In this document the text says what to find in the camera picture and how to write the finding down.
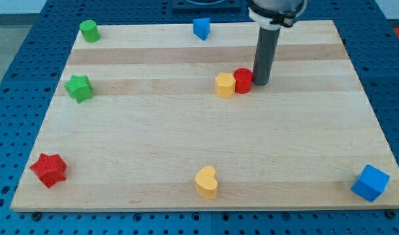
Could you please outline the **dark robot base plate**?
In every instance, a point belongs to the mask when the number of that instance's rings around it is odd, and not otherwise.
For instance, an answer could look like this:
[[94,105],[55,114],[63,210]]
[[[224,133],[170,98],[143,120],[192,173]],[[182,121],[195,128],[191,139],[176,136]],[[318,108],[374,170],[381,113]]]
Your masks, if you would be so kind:
[[242,0],[172,0],[173,12],[188,10],[240,10]]

